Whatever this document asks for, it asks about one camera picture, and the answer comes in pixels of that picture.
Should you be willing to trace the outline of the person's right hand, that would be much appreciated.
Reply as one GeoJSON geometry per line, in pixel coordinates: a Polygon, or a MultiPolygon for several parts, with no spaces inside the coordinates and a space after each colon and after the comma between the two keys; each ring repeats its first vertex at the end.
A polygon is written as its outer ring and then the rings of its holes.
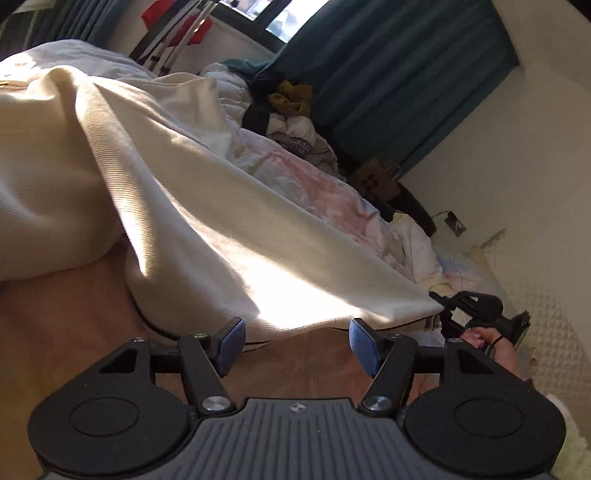
{"type": "Polygon", "coordinates": [[[527,380],[519,366],[513,344],[495,328],[476,327],[466,330],[460,338],[477,349],[485,348],[492,358],[521,380],[527,380]]]}

